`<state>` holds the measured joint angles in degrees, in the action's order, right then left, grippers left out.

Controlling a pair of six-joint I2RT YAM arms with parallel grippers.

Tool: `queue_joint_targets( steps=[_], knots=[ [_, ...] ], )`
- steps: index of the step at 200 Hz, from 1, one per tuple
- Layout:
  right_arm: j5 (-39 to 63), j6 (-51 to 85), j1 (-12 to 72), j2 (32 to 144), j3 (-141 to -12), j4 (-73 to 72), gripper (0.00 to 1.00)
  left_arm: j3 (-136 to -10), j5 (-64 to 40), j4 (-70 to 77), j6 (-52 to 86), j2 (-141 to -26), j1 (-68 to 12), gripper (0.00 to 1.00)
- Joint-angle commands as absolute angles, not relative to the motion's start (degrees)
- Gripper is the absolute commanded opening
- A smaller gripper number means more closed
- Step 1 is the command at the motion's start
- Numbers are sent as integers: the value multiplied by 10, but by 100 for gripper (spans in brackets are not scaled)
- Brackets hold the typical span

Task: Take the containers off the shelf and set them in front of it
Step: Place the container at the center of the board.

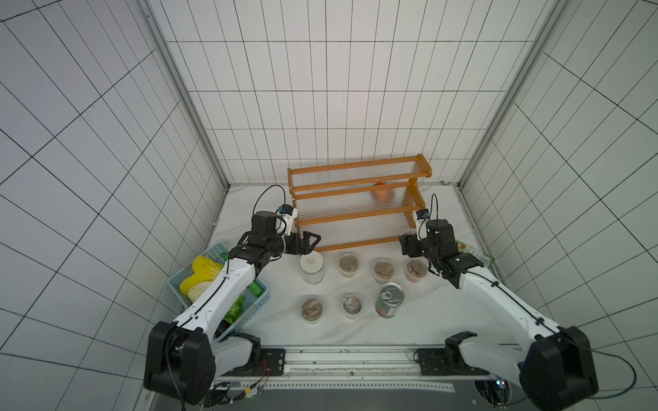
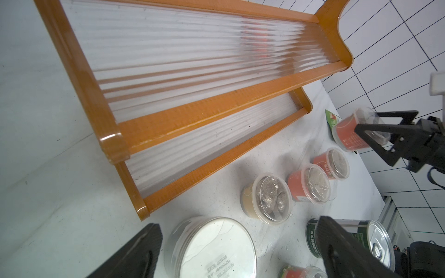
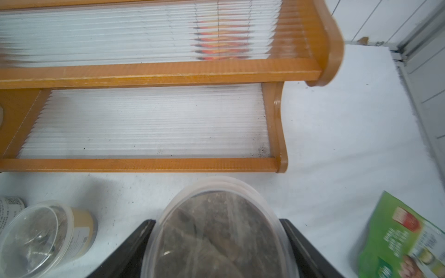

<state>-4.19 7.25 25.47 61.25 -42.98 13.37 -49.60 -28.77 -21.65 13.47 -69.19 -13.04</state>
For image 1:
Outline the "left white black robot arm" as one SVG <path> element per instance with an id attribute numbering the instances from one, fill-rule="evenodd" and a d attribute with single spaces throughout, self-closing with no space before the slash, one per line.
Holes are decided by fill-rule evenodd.
<path id="1" fill-rule="evenodd" d="M 215 336 L 224 317 L 263 268 L 284 253 L 311 253 L 321 237 L 296 233 L 298 211 L 282 205 L 276 212 L 260 211 L 251 218 L 250 231 L 229 251 L 228 260 L 209 288 L 172 322 L 151 330 L 143 385 L 147 390 L 197 404 L 212 382 L 237 369 L 260 368 L 260 340 L 248 334 Z"/>

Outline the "yellow seed cup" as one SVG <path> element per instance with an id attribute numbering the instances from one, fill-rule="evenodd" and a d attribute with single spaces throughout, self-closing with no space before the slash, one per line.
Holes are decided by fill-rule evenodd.
<path id="1" fill-rule="evenodd" d="M 360 262 L 354 253 L 343 253 L 339 258 L 339 271 L 343 277 L 354 277 L 359 270 Z"/>

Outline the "red seed cup top shelf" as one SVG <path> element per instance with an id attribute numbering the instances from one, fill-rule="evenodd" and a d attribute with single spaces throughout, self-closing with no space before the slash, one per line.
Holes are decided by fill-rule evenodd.
<path id="1" fill-rule="evenodd" d="M 390 282 L 395 274 L 395 267 L 390 260 L 379 259 L 376 260 L 373 267 L 374 279 L 379 284 L 386 284 Z"/>

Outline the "green seed cup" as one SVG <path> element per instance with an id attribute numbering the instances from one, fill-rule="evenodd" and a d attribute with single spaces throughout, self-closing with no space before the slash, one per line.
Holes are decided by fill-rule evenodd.
<path id="1" fill-rule="evenodd" d="M 323 315 L 324 305 L 318 297 L 310 296 L 306 298 L 300 308 L 300 314 L 304 321 L 315 324 L 318 323 Z"/>

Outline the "tall white-lid seed jar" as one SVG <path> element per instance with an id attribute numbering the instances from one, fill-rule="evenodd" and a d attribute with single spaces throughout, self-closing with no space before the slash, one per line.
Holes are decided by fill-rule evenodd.
<path id="1" fill-rule="evenodd" d="M 325 276 L 324 258 L 317 251 L 302 255 L 299 265 L 302 270 L 302 278 L 308 284 L 318 284 Z"/>

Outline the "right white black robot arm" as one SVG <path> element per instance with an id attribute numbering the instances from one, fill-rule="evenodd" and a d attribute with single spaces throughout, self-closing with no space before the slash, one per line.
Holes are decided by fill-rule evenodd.
<path id="1" fill-rule="evenodd" d="M 538 409 L 564 410 L 586 398 L 600 400 L 587 336 L 575 326 L 562 327 L 517 297 L 471 253 L 459 251 L 452 225 L 416 213 L 416 234 L 404 234 L 402 253 L 424 258 L 430 273 L 447 280 L 485 308 L 507 330 L 516 346 L 490 344 L 476 332 L 445 340 L 436 362 L 450 375 L 483 372 L 523 389 Z"/>

